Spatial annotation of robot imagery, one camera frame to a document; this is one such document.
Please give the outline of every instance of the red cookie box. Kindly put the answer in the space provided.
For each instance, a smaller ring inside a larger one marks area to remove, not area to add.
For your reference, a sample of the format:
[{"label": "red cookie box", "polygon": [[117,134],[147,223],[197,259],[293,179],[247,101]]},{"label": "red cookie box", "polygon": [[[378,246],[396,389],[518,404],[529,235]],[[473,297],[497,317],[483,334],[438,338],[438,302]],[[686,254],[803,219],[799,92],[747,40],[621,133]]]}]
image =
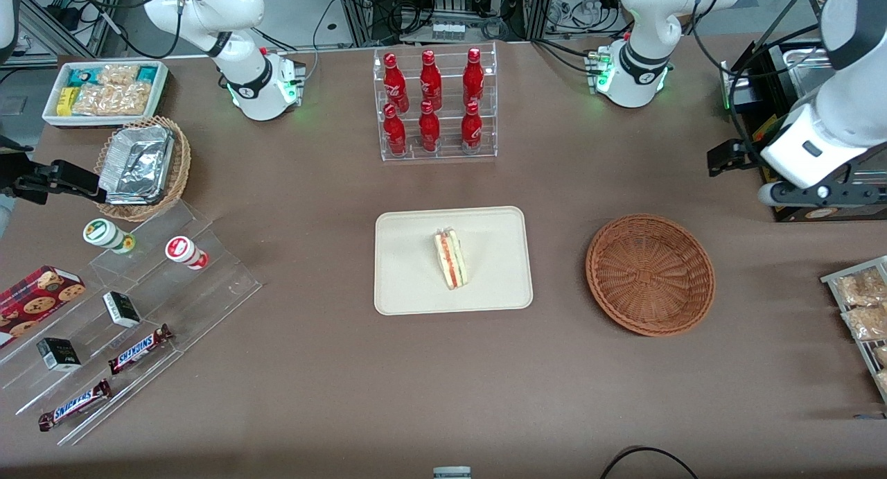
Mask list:
[{"label": "red cookie box", "polygon": [[0,293],[0,347],[25,334],[84,290],[79,276],[42,266]]}]

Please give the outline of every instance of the woven basket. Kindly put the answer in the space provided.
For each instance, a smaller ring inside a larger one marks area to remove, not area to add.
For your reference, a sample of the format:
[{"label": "woven basket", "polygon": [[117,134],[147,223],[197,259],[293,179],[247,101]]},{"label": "woven basket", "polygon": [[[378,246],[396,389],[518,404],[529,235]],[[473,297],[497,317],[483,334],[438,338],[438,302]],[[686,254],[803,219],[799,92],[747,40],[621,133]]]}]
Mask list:
[{"label": "woven basket", "polygon": [[683,227],[651,214],[602,227],[588,246],[586,279],[609,317],[651,337],[690,330],[709,312],[715,295],[703,246]]},{"label": "woven basket", "polygon": [[[191,147],[188,144],[188,138],[184,137],[182,129],[179,129],[175,122],[163,116],[152,116],[151,119],[142,119],[124,125],[123,128],[148,128],[150,125],[163,125],[175,134],[175,144],[173,145],[172,159],[169,160],[169,173],[167,175],[164,198],[153,205],[97,204],[98,210],[105,214],[105,216],[129,220],[131,223],[142,223],[143,220],[159,213],[159,211],[164,210],[165,207],[180,199],[182,192],[184,192],[184,185],[188,182],[188,169],[191,167]],[[108,138],[105,141],[105,147],[98,154],[98,161],[93,172],[97,174],[102,172],[102,166],[105,164],[105,155],[108,153],[108,145],[110,144],[111,138]]]}]

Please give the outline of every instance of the snickers bar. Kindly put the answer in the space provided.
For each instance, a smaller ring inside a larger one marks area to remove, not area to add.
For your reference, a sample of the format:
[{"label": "snickers bar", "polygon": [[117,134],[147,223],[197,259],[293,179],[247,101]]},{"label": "snickers bar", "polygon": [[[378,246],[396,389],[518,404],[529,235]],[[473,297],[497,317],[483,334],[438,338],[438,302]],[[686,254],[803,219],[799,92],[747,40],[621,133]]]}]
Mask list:
[{"label": "snickers bar", "polygon": [[148,335],[145,339],[139,341],[135,346],[126,349],[123,354],[111,359],[111,361],[108,362],[108,365],[111,366],[111,375],[120,374],[124,368],[139,361],[139,359],[142,359],[143,356],[172,336],[169,327],[164,323],[157,330],[152,331],[151,335]]},{"label": "snickers bar", "polygon": [[111,397],[111,385],[102,378],[96,387],[86,391],[80,396],[73,398],[64,406],[56,408],[55,412],[48,412],[40,415],[37,424],[40,426],[40,432],[46,432],[54,426],[57,426],[62,420],[69,418],[71,415],[82,412],[87,406],[101,400],[102,398]]}]

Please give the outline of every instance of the white tray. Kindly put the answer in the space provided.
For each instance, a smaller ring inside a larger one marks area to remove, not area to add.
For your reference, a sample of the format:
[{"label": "white tray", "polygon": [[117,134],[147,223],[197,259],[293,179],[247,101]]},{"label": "white tray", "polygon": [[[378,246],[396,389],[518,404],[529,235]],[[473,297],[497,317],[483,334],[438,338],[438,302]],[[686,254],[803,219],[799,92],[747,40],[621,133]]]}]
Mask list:
[{"label": "white tray", "polygon": [[[145,106],[145,112],[141,115],[114,115],[114,116],[60,116],[56,113],[56,105],[58,105],[58,96],[72,69],[82,69],[86,67],[101,67],[108,63],[119,63],[124,65],[139,65],[157,67],[155,80],[151,84],[151,94],[148,94],[148,103]],[[168,74],[167,66],[162,62],[155,60],[100,60],[97,62],[77,62],[64,63],[61,69],[58,69],[53,91],[46,100],[44,106],[44,120],[47,124],[54,125],[57,128],[101,128],[108,125],[123,125],[135,122],[141,119],[151,119],[155,115],[161,95],[164,92],[164,84]]]},{"label": "white tray", "polygon": [[[434,233],[452,227],[468,284],[449,290]],[[517,207],[385,213],[376,220],[374,303],[383,315],[523,309],[533,302],[527,232]]]}]

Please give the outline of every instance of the red aluminum bottle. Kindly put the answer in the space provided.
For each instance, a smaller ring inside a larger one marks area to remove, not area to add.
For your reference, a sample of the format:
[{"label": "red aluminum bottle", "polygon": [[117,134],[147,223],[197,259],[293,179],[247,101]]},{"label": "red aluminum bottle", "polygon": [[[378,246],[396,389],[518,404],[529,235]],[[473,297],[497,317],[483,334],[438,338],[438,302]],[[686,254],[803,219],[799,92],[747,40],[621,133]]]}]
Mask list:
[{"label": "red aluminum bottle", "polygon": [[481,68],[481,50],[476,47],[468,50],[468,65],[462,74],[462,99],[465,106],[472,101],[479,102],[484,97],[484,69]]},{"label": "red aluminum bottle", "polygon": [[389,103],[397,107],[397,112],[406,113],[410,109],[410,98],[406,97],[406,79],[403,72],[397,68],[397,57],[393,53],[386,53],[385,62],[385,93],[389,97]]},{"label": "red aluminum bottle", "polygon": [[441,86],[441,71],[434,63],[434,51],[422,51],[422,74],[419,75],[422,85],[422,99],[428,100],[435,110],[444,106],[444,90]]},{"label": "red aluminum bottle", "polygon": [[422,116],[419,118],[419,131],[422,134],[422,148],[435,153],[440,147],[441,122],[434,113],[434,105],[429,100],[422,102]]},{"label": "red aluminum bottle", "polygon": [[385,141],[389,144],[391,155],[402,157],[406,155],[406,130],[403,128],[403,122],[397,116],[397,109],[391,103],[385,103],[383,108],[385,113]]},{"label": "red aluminum bottle", "polygon": [[484,122],[477,115],[477,102],[465,105],[465,116],[462,118],[462,151],[474,155],[481,148],[481,128]]}]

